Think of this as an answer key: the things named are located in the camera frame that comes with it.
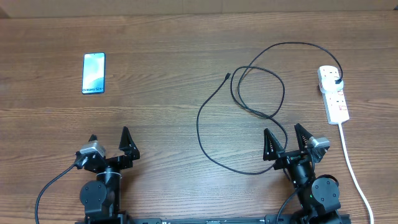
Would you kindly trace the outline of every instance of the white power strip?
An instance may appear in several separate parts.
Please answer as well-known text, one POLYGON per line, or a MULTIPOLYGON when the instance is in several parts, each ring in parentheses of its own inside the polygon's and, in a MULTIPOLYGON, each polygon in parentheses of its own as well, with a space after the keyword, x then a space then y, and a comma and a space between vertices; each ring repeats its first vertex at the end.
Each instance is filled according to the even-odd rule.
POLYGON ((343 146, 344 157, 348 166, 348 170, 353 178, 356 189, 361 195, 366 208, 369 212, 370 223, 374 223, 372 208, 366 200, 361 188, 359 187, 358 181, 356 180, 353 168, 348 159, 348 153, 346 143, 344 139, 342 123, 349 120, 347 103, 343 93, 344 83, 336 84, 335 80, 339 79, 339 72, 336 67, 324 65, 318 69, 319 88, 321 89, 323 102, 326 109, 326 117, 328 118, 329 124, 337 124, 340 131, 341 144, 343 146))

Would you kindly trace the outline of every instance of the black power cord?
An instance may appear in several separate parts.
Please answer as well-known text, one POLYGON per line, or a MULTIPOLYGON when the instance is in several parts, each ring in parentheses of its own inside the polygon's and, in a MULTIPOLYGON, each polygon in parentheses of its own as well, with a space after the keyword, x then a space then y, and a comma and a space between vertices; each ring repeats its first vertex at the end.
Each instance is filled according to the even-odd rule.
MULTIPOLYGON (((340 83, 340 82, 342 81, 342 79, 343 79, 343 69, 341 68, 341 65, 340 65, 340 63, 337 61, 336 57, 333 56, 327 49, 325 49, 325 48, 323 48, 323 47, 320 47, 319 45, 311 44, 311 43, 306 43, 306 42, 281 42, 281 43, 273 44, 273 45, 269 46, 268 48, 264 49, 261 53, 259 53, 259 54, 250 62, 250 64, 249 64, 248 66, 241 66, 241 67, 237 68, 237 69, 234 71, 234 73, 232 74, 232 77, 231 77, 231 84, 230 84, 230 86, 229 86, 229 88, 230 88, 230 90, 231 90, 232 99, 235 101, 236 104, 238 104, 238 105, 239 105, 240 107, 242 107, 243 109, 250 111, 251 113, 255 114, 256 116, 258 116, 258 117, 260 117, 260 118, 269 119, 269 120, 271 120, 272 122, 274 122, 276 125, 278 125, 278 127, 279 127, 279 128, 283 131, 283 133, 285 134, 285 145, 284 145, 284 150, 286 150, 287 141, 288 141, 287 132, 286 132, 286 130, 284 129, 284 127, 283 127, 278 121, 276 121, 276 120, 273 118, 273 117, 279 112, 279 110, 280 110, 280 108, 282 107, 282 104, 283 104, 283 102, 284 102, 284 98, 285 98, 285 85, 284 85, 282 79, 281 79, 276 73, 274 73, 273 71, 270 71, 270 70, 268 70, 268 69, 266 69, 266 68, 251 66, 251 65, 254 63, 254 61, 256 61, 257 58, 260 57, 265 51, 269 50, 269 49, 272 48, 272 47, 275 47, 275 46, 278 46, 278 45, 284 45, 284 44, 302 44, 302 45, 309 45, 309 46, 317 47, 317 48, 319 48, 319 49, 325 51, 327 54, 329 54, 329 55, 335 60, 335 62, 337 63, 337 65, 338 65, 339 68, 340 68, 341 76, 340 76, 340 78, 339 78, 338 80, 336 80, 336 83, 340 83), (244 70, 243 74, 241 75, 241 78, 239 79, 239 82, 238 82, 238 97, 239 97, 239 99, 240 99, 240 102, 239 102, 239 101, 236 99, 236 97, 235 97, 235 95, 234 95, 234 93, 233 93, 233 78, 234 78, 234 76, 235 76, 235 73, 236 73, 237 71, 239 71, 240 69, 242 69, 242 68, 245 68, 245 70, 244 70), (280 99, 279 106, 278 106, 278 108, 276 109, 276 111, 273 112, 273 113, 270 114, 270 115, 265 114, 265 113, 260 112, 260 111, 257 111, 257 110, 254 110, 254 109, 251 109, 247 104, 245 104, 245 102, 244 102, 243 99, 242 99, 241 92, 240 92, 240 86, 241 86, 241 83, 242 83, 244 77, 247 75, 246 72, 249 70, 249 68, 250 68, 250 69, 262 70, 262 71, 264 71, 264 72, 270 73, 271 75, 275 76, 275 77, 280 81, 280 84, 282 84, 282 98, 280 99)), ((259 174, 263 174, 263 173, 269 171, 270 169, 272 169, 274 165, 272 165, 272 166, 268 167, 267 169, 265 169, 265 170, 263 170, 263 171, 260 171, 260 172, 242 172, 242 171, 239 171, 239 170, 236 170, 236 169, 232 169, 232 168, 230 168, 230 167, 228 167, 228 166, 226 166, 226 165, 223 165, 223 164, 221 164, 221 163, 215 161, 214 159, 212 159, 212 158, 206 153, 206 151, 204 150, 203 146, 201 145, 200 135, 199 135, 199 115, 200 115, 200 112, 201 112, 201 110, 203 109, 203 107, 212 99, 212 97, 215 96, 215 95, 217 94, 218 90, 221 89, 221 87, 225 84, 225 82, 227 81, 227 79, 229 78, 230 75, 231 75, 231 74, 228 73, 228 74, 225 76, 225 79, 224 79, 224 81, 222 82, 222 84, 221 84, 221 85, 217 88, 217 90, 216 90, 216 91, 215 91, 215 92, 202 104, 202 106, 201 106, 200 109, 199 109, 198 116, 197 116, 197 135, 198 135, 199 146, 200 146, 200 149, 202 150, 202 152, 204 153, 204 155, 205 155, 211 162, 214 162, 215 164, 217 164, 217 165, 219 165, 219 166, 221 166, 221 167, 224 167, 225 169, 228 169, 228 170, 230 170, 230 171, 233 171, 233 172, 236 172, 236 173, 239 173, 239 174, 246 174, 246 175, 259 175, 259 174)), ((315 164, 314 164, 314 162, 313 162, 312 155, 311 155, 310 153, 309 153, 309 155, 310 155, 311 160, 312 160, 312 169, 314 170, 314 168, 315 168, 314 165, 315 165, 315 164)))
POLYGON ((55 181, 57 181, 59 178, 61 178, 63 175, 65 175, 67 172, 71 171, 74 167, 76 166, 76 164, 73 164, 72 166, 70 166, 69 168, 67 168, 65 171, 63 171, 60 175, 56 176, 56 178, 54 178, 53 180, 51 180, 48 184, 46 184, 42 191, 39 193, 39 196, 37 196, 37 200, 36 200, 36 206, 35 206, 35 221, 36 224, 40 224, 39 223, 39 217, 37 215, 37 211, 39 209, 39 202, 40 202, 40 198, 42 197, 43 193, 45 192, 45 190, 50 187, 50 185, 52 185, 55 181))

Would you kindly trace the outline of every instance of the wooden table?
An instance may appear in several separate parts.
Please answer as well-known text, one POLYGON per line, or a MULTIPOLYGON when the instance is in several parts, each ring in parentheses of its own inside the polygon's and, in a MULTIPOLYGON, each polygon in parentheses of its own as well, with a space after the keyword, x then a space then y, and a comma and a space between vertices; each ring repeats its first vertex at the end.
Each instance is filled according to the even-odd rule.
MULTIPOLYGON (((33 223, 41 188, 74 161, 97 134, 107 156, 121 154, 129 127, 141 159, 123 171, 122 208, 134 217, 261 217, 276 213, 292 193, 283 173, 232 173, 201 152, 195 130, 200 105, 227 72, 247 65, 262 49, 304 41, 329 49, 344 70, 351 119, 343 125, 358 182, 376 223, 398 215, 398 13, 303 12, 207 16, 87 17, 0 20, 0 223, 33 223), (106 91, 81 94, 83 54, 105 52, 106 91)), ((341 183, 340 213, 367 223, 353 185, 337 126, 326 121, 317 69, 335 65, 310 46, 284 45, 256 65, 286 85, 275 117, 286 127, 288 150, 297 148, 294 124, 324 134, 331 149, 316 172, 341 183)), ((273 112, 282 93, 270 75, 253 71, 242 84, 253 108, 273 112)), ((209 155, 243 171, 259 171, 269 120, 238 107, 228 85, 201 115, 209 155)), ((74 223, 84 216, 79 193, 92 173, 73 170, 40 202, 41 223, 74 223)), ((285 213, 300 207, 289 203, 285 213)))

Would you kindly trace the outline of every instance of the silver metal part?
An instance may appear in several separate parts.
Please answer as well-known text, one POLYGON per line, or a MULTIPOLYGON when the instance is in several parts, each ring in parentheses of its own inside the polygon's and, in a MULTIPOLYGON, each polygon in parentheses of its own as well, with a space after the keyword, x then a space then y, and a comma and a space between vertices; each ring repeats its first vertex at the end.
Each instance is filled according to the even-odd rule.
POLYGON ((100 145, 97 140, 88 142, 88 144, 85 144, 80 149, 80 153, 82 155, 91 152, 98 152, 102 157, 105 156, 105 148, 104 146, 100 145))
POLYGON ((330 147, 330 141, 326 137, 314 138, 312 136, 308 140, 307 144, 308 144, 309 147, 312 147, 312 148, 330 147))

